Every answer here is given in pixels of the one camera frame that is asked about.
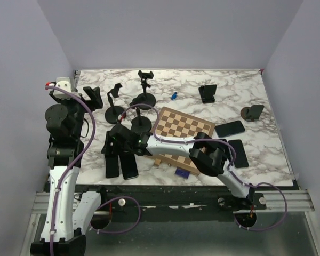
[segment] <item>wooden chessboard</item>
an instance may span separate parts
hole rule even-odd
[[[155,132],[157,135],[168,137],[190,137],[197,135],[198,132],[205,132],[211,137],[215,127],[212,122],[167,107],[161,109],[159,118],[160,121]],[[167,154],[157,155],[153,158],[156,159],[157,165],[163,161],[195,175],[200,173],[190,158]]]

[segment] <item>blue chess piece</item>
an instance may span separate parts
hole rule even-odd
[[[174,92],[173,95],[171,96],[171,100],[175,100],[177,98],[177,92]]]

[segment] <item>tabletop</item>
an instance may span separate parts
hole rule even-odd
[[[227,140],[241,139],[249,162],[249,167],[237,169],[246,181],[253,184],[269,182],[277,186],[292,186],[293,174],[287,164],[286,156],[280,141],[277,125],[271,110],[266,90],[258,70],[156,70],[152,69],[154,78],[149,79],[151,88],[147,92],[156,97],[155,108],[160,111],[166,106],[201,119],[216,123],[216,125],[240,120],[245,132],[229,136]],[[82,159],[78,184],[113,184],[113,185],[190,185],[190,186],[222,186],[223,183],[216,177],[204,174],[198,176],[191,174],[188,179],[175,175],[176,167],[166,163],[155,166],[154,160],[148,157],[136,156],[139,176],[135,179],[124,180],[122,175],[118,178],[105,178],[105,158],[101,154],[106,131],[113,125],[105,120],[105,111],[109,107],[107,93],[116,83],[121,83],[119,98],[114,99],[116,106],[127,108],[137,95],[142,93],[142,86],[138,70],[82,70],[77,89],[83,92],[83,87],[99,86],[104,102],[103,109],[94,112],[97,129],[93,143]],[[206,84],[216,84],[215,102],[202,104],[198,87]],[[177,92],[177,98],[171,96]],[[246,122],[240,116],[244,107],[251,105],[264,105],[263,113],[256,122]],[[152,123],[156,120],[153,110],[141,112]],[[136,117],[135,110],[127,113],[126,120]],[[89,121],[89,135],[83,139],[84,144],[91,134],[91,121]],[[87,132],[84,124],[82,135]],[[212,138],[218,138],[214,132]]]

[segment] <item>phone holder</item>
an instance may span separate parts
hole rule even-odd
[[[251,107],[242,108],[241,117],[248,122],[257,121],[260,118],[263,109],[264,105],[252,105]]]
[[[112,95],[114,98],[118,98],[118,91],[122,88],[122,84],[118,83],[115,84],[114,88],[111,89],[107,93],[108,102],[110,104],[110,107],[105,112],[105,118],[109,124],[117,124],[118,116],[121,115],[124,111],[123,107],[120,106],[114,106],[113,99],[110,95]]]
[[[199,94],[201,95],[203,104],[214,103],[214,95],[215,95],[216,89],[217,89],[216,84],[202,85],[199,87]]]
[[[137,96],[137,98],[140,99],[139,103],[151,105],[152,107],[154,107],[156,103],[156,99],[153,94],[148,93],[146,91],[147,88],[150,88],[150,84],[147,83],[147,79],[153,79],[154,74],[152,71],[149,73],[146,73],[139,70],[138,75],[141,78],[141,86],[143,89],[143,93]],[[142,110],[150,109],[150,107],[146,107],[146,106],[140,106],[139,108]]]
[[[133,101],[129,104],[129,106],[141,103],[140,98],[136,97]],[[151,121],[146,116],[141,116],[141,112],[139,107],[135,107],[137,111],[137,117],[134,118],[131,123],[131,131],[141,134],[142,132],[149,132],[151,130]]]

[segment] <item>small blue object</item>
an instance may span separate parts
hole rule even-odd
[[[188,179],[188,176],[190,175],[190,172],[186,171],[184,169],[181,169],[181,168],[177,168],[176,171],[175,171],[175,174],[178,175],[178,176],[183,177],[184,179]]]
[[[177,92],[174,92],[173,95],[171,96],[171,100],[175,100],[177,98]]]

